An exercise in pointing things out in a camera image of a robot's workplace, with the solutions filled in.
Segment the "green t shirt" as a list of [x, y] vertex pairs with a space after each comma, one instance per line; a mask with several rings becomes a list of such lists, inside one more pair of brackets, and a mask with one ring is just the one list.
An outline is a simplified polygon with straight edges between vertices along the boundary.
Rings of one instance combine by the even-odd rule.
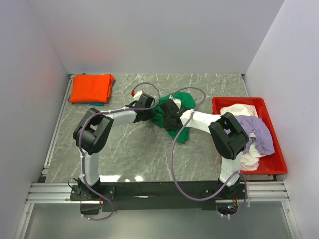
[[[163, 123], [164, 112], [160, 108], [160, 105], [163, 104], [166, 100], [168, 100], [169, 97], [170, 97], [170, 94], [160, 98], [159, 105], [153, 109], [154, 116], [151, 119], [151, 122], [153, 124], [155, 124], [156, 126], [158, 126], [160, 128], [163, 128], [163, 129], [164, 129], [164, 123]], [[195, 100], [190, 93], [178, 92], [173, 97], [181, 100], [182, 107], [189, 107], [189, 108], [193, 109], [196, 106]], [[171, 136], [172, 139], [175, 139], [180, 129], [181, 129], [181, 127], [178, 130], [168, 130], [167, 129], [166, 131]], [[189, 129], [186, 128], [182, 131], [182, 133], [178, 137], [177, 142], [180, 144], [186, 144], [186, 142], [188, 140], [189, 140]]]

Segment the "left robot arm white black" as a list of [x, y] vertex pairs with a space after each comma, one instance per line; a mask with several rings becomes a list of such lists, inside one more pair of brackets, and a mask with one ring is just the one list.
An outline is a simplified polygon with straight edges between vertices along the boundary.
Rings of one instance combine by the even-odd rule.
[[94, 200], [100, 193], [99, 153], [104, 148], [112, 128], [148, 121], [153, 117], [155, 100], [138, 91], [133, 101], [123, 108], [102, 112], [90, 108], [73, 132], [73, 139], [79, 149], [81, 173], [78, 185], [88, 200]]

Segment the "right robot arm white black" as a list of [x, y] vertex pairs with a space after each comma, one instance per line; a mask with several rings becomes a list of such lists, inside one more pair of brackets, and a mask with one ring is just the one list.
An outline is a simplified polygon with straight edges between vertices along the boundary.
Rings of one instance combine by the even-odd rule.
[[215, 148], [221, 156], [221, 173], [218, 179], [219, 194], [225, 199], [236, 193], [240, 177], [240, 159], [249, 137], [232, 113], [207, 114], [195, 109], [181, 107], [179, 99], [171, 98], [161, 104], [165, 129], [177, 130], [172, 147], [185, 128], [190, 127], [211, 135]]

